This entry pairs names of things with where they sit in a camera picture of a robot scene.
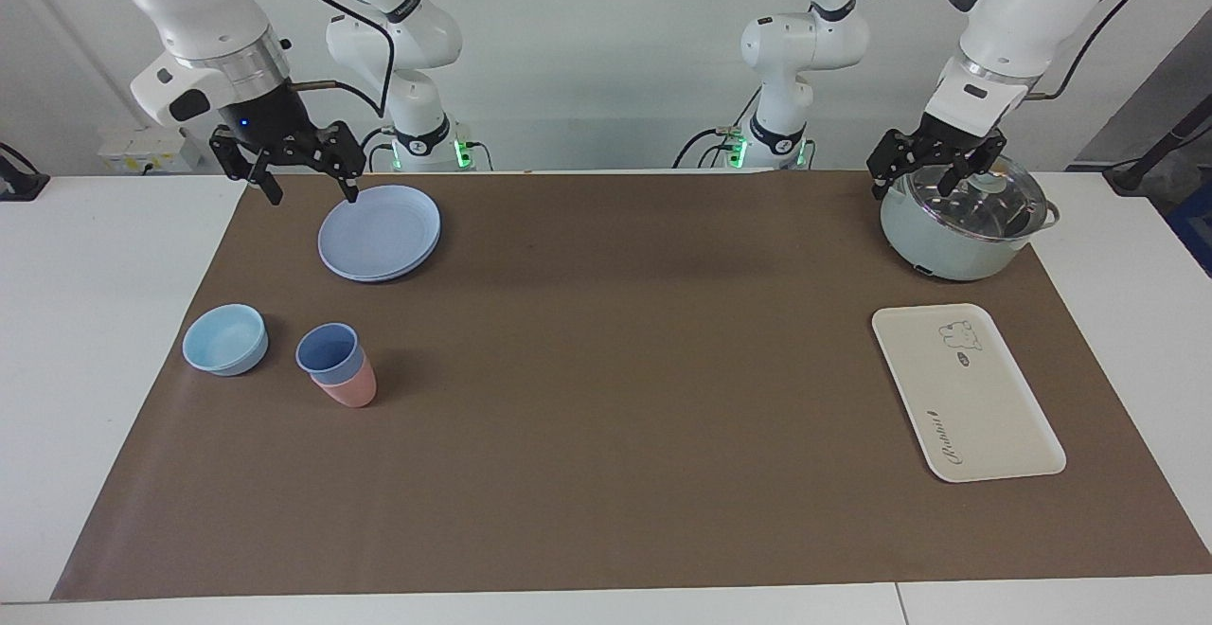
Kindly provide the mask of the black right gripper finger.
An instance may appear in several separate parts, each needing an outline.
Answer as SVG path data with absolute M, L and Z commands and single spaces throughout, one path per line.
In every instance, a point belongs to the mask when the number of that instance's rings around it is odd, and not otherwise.
M 208 148 L 229 180 L 242 180 L 252 188 L 259 188 L 271 205 L 282 202 L 284 193 L 276 177 L 269 171 L 269 156 L 265 151 L 256 151 L 256 159 L 251 162 L 245 154 L 248 147 L 238 139 L 229 126 L 216 126 L 208 137 Z
M 358 180 L 366 167 L 366 154 L 347 124 L 330 124 L 314 132 L 311 168 L 335 179 L 345 202 L 356 203 Z

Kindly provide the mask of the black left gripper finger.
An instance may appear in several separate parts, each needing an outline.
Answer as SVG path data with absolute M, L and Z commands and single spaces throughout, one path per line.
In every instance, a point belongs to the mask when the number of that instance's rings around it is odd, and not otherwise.
M 882 201 L 897 179 L 922 170 L 932 160 L 934 160 L 934 138 L 931 134 L 919 132 L 905 134 L 901 130 L 887 130 L 867 157 L 867 171 L 873 180 L 873 197 Z
M 939 179 L 939 195 L 951 195 L 962 180 L 970 179 L 974 173 L 987 173 L 1005 145 L 1004 134 L 991 134 L 973 150 L 951 151 L 951 157 L 945 164 L 947 170 Z

